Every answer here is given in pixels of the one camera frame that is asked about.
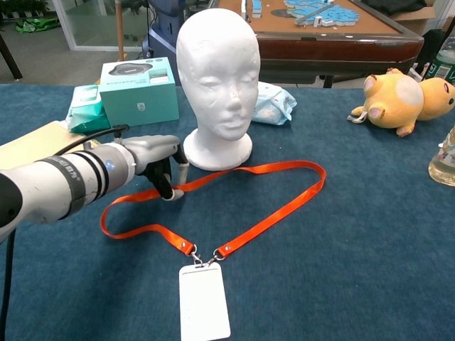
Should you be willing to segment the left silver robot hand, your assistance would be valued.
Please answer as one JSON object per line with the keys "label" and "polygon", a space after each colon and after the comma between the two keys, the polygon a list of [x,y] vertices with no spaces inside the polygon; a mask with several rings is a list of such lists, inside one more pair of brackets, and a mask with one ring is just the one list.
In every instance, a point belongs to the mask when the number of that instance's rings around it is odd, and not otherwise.
{"label": "left silver robot hand", "polygon": [[170,158],[178,164],[178,185],[186,183],[189,169],[189,161],[177,136],[131,137],[123,140],[123,146],[134,157],[135,174],[145,176],[163,200],[175,201],[184,195],[182,190],[174,190],[171,185]]}

